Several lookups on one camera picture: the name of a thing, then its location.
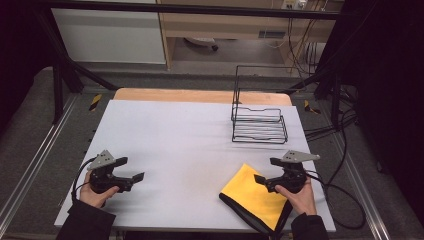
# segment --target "human hand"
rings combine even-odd
[[[298,193],[292,193],[281,185],[275,186],[275,190],[290,201],[298,214],[317,215],[310,177],[306,179],[305,185]]]
[[[84,183],[87,183],[87,184],[84,184],[81,187],[80,201],[87,203],[88,205],[91,205],[93,207],[101,208],[108,198],[111,198],[113,195],[115,195],[115,193],[119,191],[119,187],[117,186],[111,187],[106,192],[101,194],[95,193],[91,189],[90,184],[88,183],[90,182],[90,174],[91,174],[91,171],[88,171],[85,174]]]

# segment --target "folded cloth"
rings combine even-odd
[[[256,183],[255,174],[260,175],[243,164],[221,190],[219,198],[256,231],[279,236],[292,206],[281,194],[269,193],[265,186]]]

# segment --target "black sleeve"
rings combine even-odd
[[[318,215],[308,216],[303,213],[293,220],[291,227],[294,240],[329,239],[324,222]]]
[[[69,216],[56,239],[109,239],[115,215],[79,200],[72,205],[68,213]]]

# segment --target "black wire rack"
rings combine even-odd
[[[233,124],[232,141],[247,143],[271,143],[284,144],[288,141],[288,134],[284,117],[279,108],[258,108],[242,106],[240,101],[241,92],[274,92],[278,93],[283,88],[263,88],[249,84],[242,84],[243,76],[241,68],[272,68],[284,69],[284,67],[264,66],[237,66],[236,79],[234,83],[234,94],[231,110],[231,121]]]

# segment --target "white tabletop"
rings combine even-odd
[[[272,178],[283,171],[270,164],[270,157],[282,157],[287,150],[309,153],[296,107],[279,108],[288,132],[284,145],[232,142],[231,104],[111,100],[83,162],[107,149],[115,158],[128,157],[127,164],[115,168],[115,176],[145,172],[144,180],[130,192],[107,200],[104,210],[117,216],[113,226],[140,231],[254,232],[219,199],[219,193],[243,163]],[[311,161],[304,167],[315,171]],[[321,186],[316,181],[312,186],[318,214],[327,231],[335,231]],[[71,205],[68,194],[55,226],[63,225]],[[285,229],[290,229],[294,217],[293,212]]]

